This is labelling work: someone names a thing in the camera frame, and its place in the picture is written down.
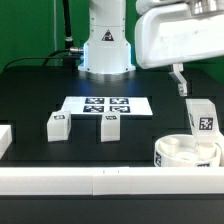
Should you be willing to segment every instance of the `green background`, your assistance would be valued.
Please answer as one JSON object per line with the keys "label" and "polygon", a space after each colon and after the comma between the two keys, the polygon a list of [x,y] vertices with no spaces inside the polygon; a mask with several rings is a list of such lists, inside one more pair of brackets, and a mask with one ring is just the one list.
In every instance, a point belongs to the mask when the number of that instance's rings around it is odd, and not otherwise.
{"label": "green background", "polygon": [[[134,55],[134,28],[139,16],[136,0],[126,0],[126,38]],[[79,47],[89,37],[89,0],[70,0],[74,45]],[[64,19],[62,1],[56,0],[57,48],[64,48]],[[0,71],[5,64],[21,57],[45,57],[54,52],[54,0],[1,0],[0,7]],[[43,61],[17,62],[14,65],[41,65]],[[186,63],[185,67],[200,68],[224,82],[224,57]]]}

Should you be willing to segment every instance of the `black tabletop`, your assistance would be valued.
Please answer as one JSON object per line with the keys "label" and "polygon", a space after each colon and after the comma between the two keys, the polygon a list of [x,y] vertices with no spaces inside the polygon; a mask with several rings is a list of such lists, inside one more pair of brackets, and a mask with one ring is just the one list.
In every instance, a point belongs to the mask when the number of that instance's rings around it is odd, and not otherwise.
{"label": "black tabletop", "polygon": [[[220,129],[224,85],[199,70],[186,70],[192,98],[216,104]],[[168,72],[137,70],[131,79],[100,82],[60,67],[14,67],[0,76],[0,123],[11,124],[13,143],[1,166],[153,166],[155,141],[190,134],[185,98]],[[47,121],[66,96],[147,97],[153,116],[121,116],[121,140],[100,142],[99,115],[72,116],[68,141],[47,141]]]}
{"label": "black tabletop", "polygon": [[[216,105],[224,127],[224,85],[186,69],[192,98]],[[68,141],[47,142],[46,124],[66,96],[147,97],[153,116],[121,117],[121,140],[99,141],[100,116],[73,116]],[[12,125],[13,142],[2,167],[153,166],[155,141],[190,134],[185,98],[168,72],[137,70],[105,82],[60,67],[13,67],[0,75],[0,124]],[[223,195],[8,196],[0,197],[0,223],[216,223],[223,224]]]}

